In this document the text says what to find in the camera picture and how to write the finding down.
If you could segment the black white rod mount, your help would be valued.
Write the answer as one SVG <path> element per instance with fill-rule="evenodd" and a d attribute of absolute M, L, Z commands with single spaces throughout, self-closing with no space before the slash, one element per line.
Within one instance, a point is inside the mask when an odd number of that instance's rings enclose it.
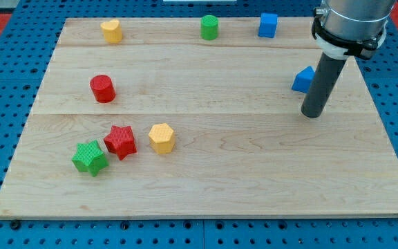
<path fill-rule="evenodd" d="M 358 7 L 316 7 L 312 35 L 323 52 L 333 59 L 349 56 L 369 60 L 386 38 L 386 11 Z"/>

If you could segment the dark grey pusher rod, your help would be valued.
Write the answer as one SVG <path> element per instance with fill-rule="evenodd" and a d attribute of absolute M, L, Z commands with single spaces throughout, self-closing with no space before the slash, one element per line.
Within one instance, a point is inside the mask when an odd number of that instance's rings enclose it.
<path fill-rule="evenodd" d="M 345 65 L 345 60 L 333 59 L 321 54 L 313 80 L 301 106 L 301 113 L 308 118 L 318 118 L 331 95 Z"/>

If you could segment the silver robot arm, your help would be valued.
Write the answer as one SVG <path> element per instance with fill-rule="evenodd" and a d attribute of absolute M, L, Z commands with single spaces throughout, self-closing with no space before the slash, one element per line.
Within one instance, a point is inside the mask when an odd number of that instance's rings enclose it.
<path fill-rule="evenodd" d="M 371 59 L 386 39 L 395 0 L 322 0 L 313 10 L 312 36 L 322 50 L 301 112 L 319 117 L 349 57 Z"/>

